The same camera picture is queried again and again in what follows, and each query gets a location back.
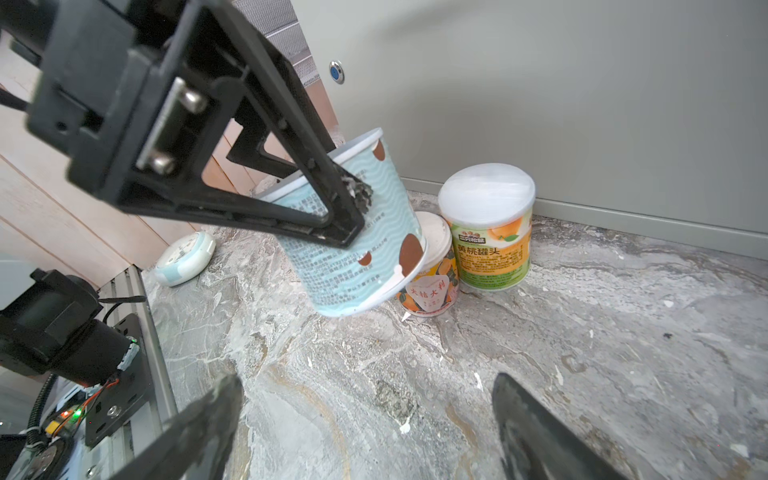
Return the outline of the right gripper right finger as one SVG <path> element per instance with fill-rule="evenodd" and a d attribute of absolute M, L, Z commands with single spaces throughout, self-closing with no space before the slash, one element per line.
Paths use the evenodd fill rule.
<path fill-rule="evenodd" d="M 510 375 L 496 376 L 491 398 L 508 479 L 624 477 Z"/>

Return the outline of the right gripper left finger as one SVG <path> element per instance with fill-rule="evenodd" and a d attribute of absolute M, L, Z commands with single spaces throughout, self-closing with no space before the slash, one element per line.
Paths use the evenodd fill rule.
<path fill-rule="evenodd" d="M 243 400 L 240 378 L 223 377 L 211 391 L 176 415 L 161 436 L 113 477 L 221 479 L 232 452 Z"/>

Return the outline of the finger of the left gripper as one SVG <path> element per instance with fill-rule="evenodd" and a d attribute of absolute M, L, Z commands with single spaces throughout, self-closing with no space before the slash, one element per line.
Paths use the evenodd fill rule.
<path fill-rule="evenodd" d="M 336 176 L 314 180 L 302 172 L 323 206 L 318 214 L 206 185 L 203 170 L 245 99 L 243 77 L 200 86 L 175 77 L 159 94 L 141 95 L 118 113 L 116 206 L 125 213 L 284 235 L 346 247 L 361 232 L 366 184 L 328 153 Z"/>

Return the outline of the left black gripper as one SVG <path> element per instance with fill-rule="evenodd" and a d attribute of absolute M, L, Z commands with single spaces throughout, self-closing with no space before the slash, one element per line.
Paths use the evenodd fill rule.
<path fill-rule="evenodd" d="M 112 206 L 246 206 L 202 178 L 233 117 L 230 161 L 336 176 L 291 62 L 262 35 L 243 49 L 252 27 L 228 1 L 5 1 L 1 28 L 41 72 L 29 101 L 2 103 L 69 158 L 71 183 Z"/>

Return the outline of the blue label can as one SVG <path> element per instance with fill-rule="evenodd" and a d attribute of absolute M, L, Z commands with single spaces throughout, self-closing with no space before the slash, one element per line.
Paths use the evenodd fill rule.
<path fill-rule="evenodd" d="M 329 153 L 372 188 L 365 227 L 347 248 L 279 236 L 315 310 L 341 317 L 395 296 L 425 263 L 428 241 L 410 204 L 380 128 Z"/>

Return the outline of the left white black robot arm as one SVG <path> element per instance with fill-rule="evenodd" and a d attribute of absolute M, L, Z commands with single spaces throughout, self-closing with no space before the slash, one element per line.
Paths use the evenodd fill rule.
<path fill-rule="evenodd" d="M 123 213 L 262 231 L 334 248 L 362 232 L 371 188 L 330 159 L 335 145 L 292 64 L 233 1 L 1 1 L 1 31 L 41 77 L 30 101 L 1 89 L 28 131 L 69 160 L 69 182 Z M 326 213 L 310 214 L 219 190 L 202 174 L 230 120 L 242 126 L 228 158 L 285 178 L 297 170 Z M 266 152 L 270 134 L 293 163 Z M 96 315 L 85 280 L 35 269 L 1 308 L 1 365 L 97 387 L 81 405 L 92 435 L 96 402 L 136 385 L 127 370 L 150 351 Z M 243 404 L 236 375 L 172 418 L 111 479 L 222 479 Z M 25 447 L 74 438 L 45 434 L 43 398 Z"/>

